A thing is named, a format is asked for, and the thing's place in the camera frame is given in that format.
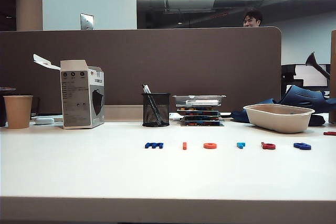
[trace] pencil holder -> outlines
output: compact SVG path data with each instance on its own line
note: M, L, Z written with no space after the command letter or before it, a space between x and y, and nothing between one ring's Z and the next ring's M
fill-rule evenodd
M169 125L169 93L143 93L143 124L146 127Z

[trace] red object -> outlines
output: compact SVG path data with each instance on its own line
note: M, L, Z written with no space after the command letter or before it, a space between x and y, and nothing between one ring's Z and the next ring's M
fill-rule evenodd
M324 135L328 135L328 136L336 136L336 131L327 131L323 133Z
M215 148L217 148L217 144L205 143L205 144L203 144L203 147L206 148L206 149L215 149Z
M265 144L264 142L262 142L261 146L262 146L263 149L269 149L269 150L274 150L275 149L275 144Z

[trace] brown partition panel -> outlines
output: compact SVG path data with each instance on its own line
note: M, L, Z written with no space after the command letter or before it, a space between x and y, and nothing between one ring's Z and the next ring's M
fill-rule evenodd
M336 30L331 32L330 98L336 98ZM336 110L329 112L329 122L336 123Z
M106 104L142 104L142 83L152 92L227 95L221 111L280 99L275 27L0 33L0 86L31 93L40 98L40 112L57 113L59 72L33 63L34 53L58 66L85 59L101 67Z

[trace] stack of trays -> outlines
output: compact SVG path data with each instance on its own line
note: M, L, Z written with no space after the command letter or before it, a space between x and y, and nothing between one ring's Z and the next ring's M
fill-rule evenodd
M219 120L220 106L225 95L187 95L173 96L176 100L177 112L183 116L181 125L187 126L223 126Z

